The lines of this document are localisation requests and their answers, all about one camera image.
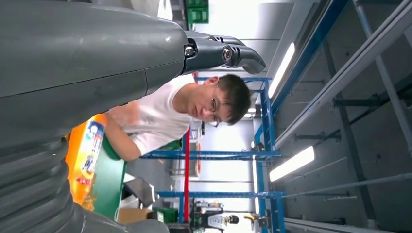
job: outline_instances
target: blue metal shelf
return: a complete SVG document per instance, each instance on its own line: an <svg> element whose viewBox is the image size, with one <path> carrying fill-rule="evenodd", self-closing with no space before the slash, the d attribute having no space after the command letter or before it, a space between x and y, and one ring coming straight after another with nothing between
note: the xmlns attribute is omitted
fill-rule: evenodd
<svg viewBox="0 0 412 233"><path fill-rule="evenodd" d="M156 192L163 198L180 198L183 192ZM282 198L285 192L189 192L190 198Z"/></svg>
<svg viewBox="0 0 412 233"><path fill-rule="evenodd" d="M207 78L196 78L198 81L204 81ZM285 192L266 192L265 183L267 180L268 171L264 171L264 162L272 160L280 153L275 150L275 127L272 118L271 100L268 95L269 81L271 78L243 78L245 82L262 82L260 90L253 90L260 94L262 106L262 133L264 136L265 151L190 151L190 160L242 160L257 162L257 187L258 192L189 192L190 198L259 198L260 215L266 215L266 199L270 199L271 217L272 217L272 232L285 233L284 214L282 196ZM255 143L260 142L259 138L255 137ZM185 159L183 150L155 150L142 159ZM179 198L179 222L183 222L184 209L184 193L183 192L157 192L164 198ZM262 233L268 233L268 229L262 228Z"/></svg>

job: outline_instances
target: green table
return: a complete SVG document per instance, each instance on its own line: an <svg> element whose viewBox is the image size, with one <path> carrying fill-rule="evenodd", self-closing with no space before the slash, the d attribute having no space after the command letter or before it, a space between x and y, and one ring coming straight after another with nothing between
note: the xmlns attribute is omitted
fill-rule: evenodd
<svg viewBox="0 0 412 233"><path fill-rule="evenodd" d="M120 204L127 163L119 158L106 137L103 139L95 171L92 195L96 197L94 212L115 220Z"/></svg>

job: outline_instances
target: gray steel beam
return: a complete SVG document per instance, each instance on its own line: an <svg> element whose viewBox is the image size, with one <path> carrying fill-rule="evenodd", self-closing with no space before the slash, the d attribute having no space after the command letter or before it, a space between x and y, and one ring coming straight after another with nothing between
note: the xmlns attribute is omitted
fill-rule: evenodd
<svg viewBox="0 0 412 233"><path fill-rule="evenodd" d="M328 139L337 139L340 140L341 136L340 135L333 135L330 136ZM318 135L295 135L295 140L326 140L326 135L325 133L318 134Z"/></svg>
<svg viewBox="0 0 412 233"><path fill-rule="evenodd" d="M407 92L408 90L410 90L412 88L412 74L409 74L406 78L402 79L401 81L399 81L398 83L396 83L395 85L395 89L399 95L399 97L403 100L410 100L411 97L408 96L407 94L405 94L405 92ZM380 94L377 95L376 99L380 100L380 105L376 106L375 108L369 108L366 111L362 111L359 114L357 114L356 117L354 117L351 121L350 124L355 124L356 122L360 121L361 119L363 119L365 116L371 114L372 112L374 112L376 109L378 109L379 107L385 105L386 103L388 103L390 101L389 99L389 95L387 92L382 92ZM340 133L340 129L337 129L335 131L333 131L332 133L330 133L328 136L326 136L326 140L333 138L333 136L335 136L336 134ZM315 146L318 146L320 144L322 144L324 141L326 140L321 140L319 142L317 142Z"/></svg>
<svg viewBox="0 0 412 233"><path fill-rule="evenodd" d="M363 10L363 7L361 5L356 4L355 0L354 0L354 3L355 3L356 11L360 19L360 23L362 24L362 27L365 30L366 37L369 38L372 36L372 29L371 29L371 26L369 25L365 11ZM396 93L394 85L391 81L391 77L389 76L388 69L386 68L382 57L378 55L375 61L376 61L376 65L378 66L380 75L382 76L383 84L385 85L386 91L388 92L389 98L391 99L391 103L396 113L396 117L398 118L400 127L405 136L406 143L408 144L409 154L412 157L412 130L411 130L412 127L411 127L411 124L406 118L406 114L404 112L404 109L399 100L398 94Z"/></svg>
<svg viewBox="0 0 412 233"><path fill-rule="evenodd" d="M410 179L412 179L412 172L402 173L402 174L398 174L398 175L394 175L394 176L377 178L377 179L372 179L372 180L367 180L367 181L346 183L346 184L341 184L341 185L328 187L328 188L321 188L321 189L307 191L307 192L289 194L289 195L286 195L286 196L282 196L282 198L290 198L290 197L295 197L295 196L300 196L300 195L307 195L307 194L312 194L312 193L329 192L331 190L336 190L336 189L346 189L346 188L359 187L359 186L363 186L363 185L371 185L371 184L385 183L385 182L392 182L392 181L403 181L403 180L410 180Z"/></svg>
<svg viewBox="0 0 412 233"><path fill-rule="evenodd" d="M402 0L354 0L356 4L387 4L399 5Z"/></svg>
<svg viewBox="0 0 412 233"><path fill-rule="evenodd" d="M344 197L348 197L349 192L346 192L346 193L311 193L311 194L305 194L305 196L344 196Z"/></svg>
<svg viewBox="0 0 412 233"><path fill-rule="evenodd" d="M316 113L321 106L333 99L378 55L401 36L411 22L412 2L411 0L404 0L278 137L275 147L280 148L300 125Z"/></svg>
<svg viewBox="0 0 412 233"><path fill-rule="evenodd" d="M321 233L391 233L375 229L285 218L285 225Z"/></svg>
<svg viewBox="0 0 412 233"><path fill-rule="evenodd" d="M357 199L358 196L348 196L348 197L332 197L332 198L324 198L323 201L331 201L331 200L349 200L349 199Z"/></svg>
<svg viewBox="0 0 412 233"><path fill-rule="evenodd" d="M381 101L376 100L334 100L333 104L336 106L357 106L357 107L378 107Z"/></svg>
<svg viewBox="0 0 412 233"><path fill-rule="evenodd" d="M321 83L325 84L324 80L301 80L299 83Z"/></svg>
<svg viewBox="0 0 412 233"><path fill-rule="evenodd" d="M324 55L326 58L326 64L327 64L328 71L330 73L330 76L333 77L336 74L336 69L335 69L335 65L333 64L332 54L330 53L329 45L327 44L327 41L324 42L323 49L324 49ZM342 100L342 93L339 92L336 95L335 99ZM336 110L337 110L337 117L339 118L339 128L341 129L341 135L342 135L343 141L346 143L346 146L349 152L349 161L352 164L352 168L355 173L355 178L358 182L365 181L366 177L365 177L365 174L363 173L361 160L359 159L359 155L358 155L358 147L356 146L352 128L350 127L350 121L349 121L346 108L342 105L337 105ZM362 203L363 203L363 208L365 210L366 217L368 219L369 227L375 228L376 215L375 215L375 210L373 208L371 197L369 195L368 187L360 186L358 190L360 192L360 196L361 196Z"/></svg>

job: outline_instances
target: blue metal frame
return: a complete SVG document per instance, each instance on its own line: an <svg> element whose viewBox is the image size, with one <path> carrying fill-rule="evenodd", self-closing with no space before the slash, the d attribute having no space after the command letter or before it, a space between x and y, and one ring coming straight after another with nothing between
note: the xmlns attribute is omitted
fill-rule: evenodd
<svg viewBox="0 0 412 233"><path fill-rule="evenodd" d="M292 90L294 84L299 80L305 68L308 66L309 62L312 60L315 52L322 45L330 29L335 24L335 22L340 17L343 10L348 5L349 0L332 0L328 9L325 11L322 19L318 23L312 37L308 41L305 49L302 51L300 57L296 61L289 77L287 78L285 85L280 90L279 95L272 104L273 115L277 113L285 100L288 93ZM255 141L259 139L263 133L263 126L261 125L255 134Z"/></svg>
<svg viewBox="0 0 412 233"><path fill-rule="evenodd" d="M243 160L267 161L280 156L278 151L250 152L250 151L191 151L190 160ZM141 157L142 159L185 159L182 150L155 150Z"/></svg>
<svg viewBox="0 0 412 233"><path fill-rule="evenodd" d="M195 78L198 81L206 80L207 78ZM272 216L272 233L285 233L285 224L283 221L283 206L282 196L285 192L265 192L265 172L264 163L274 157L280 156L280 153L275 150L275 128L272 118L271 100L268 95L269 81L271 78L243 78L245 82L262 82L260 90L253 90L260 94L262 106L262 129L264 135L265 151L191 151L191 160L256 160L257 164L257 187L258 192L189 192L190 198L259 198L260 215L266 215L266 198L270 199L271 216ZM259 138L255 138L255 142L260 142ZM183 148L185 148L186 140L183 138ZM142 156L143 159L185 159L183 150L155 150L147 155ZM180 223L183 222L184 209L184 193L183 192L157 192L161 197L179 198L179 216ZM262 233L268 233L268 229L262 228Z"/></svg>
<svg viewBox="0 0 412 233"><path fill-rule="evenodd" d="M183 192L156 192L163 198L180 198ZM282 198L285 192L189 192L189 198Z"/></svg>

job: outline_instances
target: white wall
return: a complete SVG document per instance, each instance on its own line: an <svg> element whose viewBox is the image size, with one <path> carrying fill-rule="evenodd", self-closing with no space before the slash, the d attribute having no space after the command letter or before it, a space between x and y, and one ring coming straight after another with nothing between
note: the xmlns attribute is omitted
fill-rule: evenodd
<svg viewBox="0 0 412 233"><path fill-rule="evenodd" d="M233 126L221 124L214 128L206 125L202 138L202 150L241 151L249 149L253 140L252 121L241 121ZM248 161L202 161L201 181L234 181L233 183L190 182L191 192L251 192L252 165ZM210 202L216 199L205 199ZM227 211L253 211L252 199L220 199Z"/></svg>

